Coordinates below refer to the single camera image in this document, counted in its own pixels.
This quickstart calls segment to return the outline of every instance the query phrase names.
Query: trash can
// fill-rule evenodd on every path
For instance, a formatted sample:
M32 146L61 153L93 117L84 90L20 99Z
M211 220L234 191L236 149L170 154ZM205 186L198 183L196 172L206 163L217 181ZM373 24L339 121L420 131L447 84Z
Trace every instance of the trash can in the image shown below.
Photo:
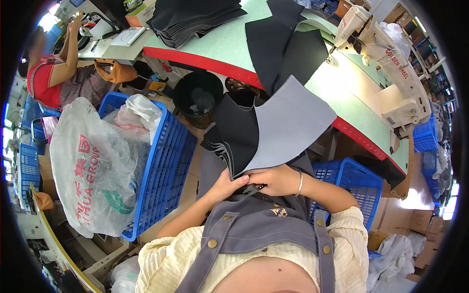
M207 112L200 109L195 112L194 96L213 97L214 105ZM174 87L174 105L189 120L192 125L206 129L213 122L213 111L223 98L223 84L213 73L191 72L184 76Z

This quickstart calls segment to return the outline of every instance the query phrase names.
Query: industrial sewing machine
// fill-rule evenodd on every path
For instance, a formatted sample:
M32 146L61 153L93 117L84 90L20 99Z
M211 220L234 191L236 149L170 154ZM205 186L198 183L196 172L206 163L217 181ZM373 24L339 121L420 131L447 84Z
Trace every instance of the industrial sewing machine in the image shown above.
M353 5L342 18L329 62L335 49L363 54L364 65L375 60L392 79L394 84L381 90L378 98L383 117L400 139L407 138L415 125L428 121L430 102L419 77L395 42L363 7Z

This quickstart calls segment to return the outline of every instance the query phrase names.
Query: bangle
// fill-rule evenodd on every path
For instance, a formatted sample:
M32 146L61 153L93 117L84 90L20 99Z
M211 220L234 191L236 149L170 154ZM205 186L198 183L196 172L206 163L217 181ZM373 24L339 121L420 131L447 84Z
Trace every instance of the bangle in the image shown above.
M298 170L298 172L300 172L300 187L298 188L298 192L295 197L300 195L301 187L303 187L303 172L301 172L301 170Z

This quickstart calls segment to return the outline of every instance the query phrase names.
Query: right hand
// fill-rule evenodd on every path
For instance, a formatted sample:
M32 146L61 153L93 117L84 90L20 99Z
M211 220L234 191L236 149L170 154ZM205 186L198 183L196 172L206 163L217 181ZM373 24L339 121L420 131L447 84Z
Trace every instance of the right hand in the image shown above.
M71 27L72 32L78 32L80 30L80 27L83 24L83 22L81 21L82 17L83 17L83 11L80 11L78 16L72 21L72 27Z
M300 187L300 173L286 164L269 169L251 170L246 174L250 178L248 184L267 184L260 192L270 196L296 194Z

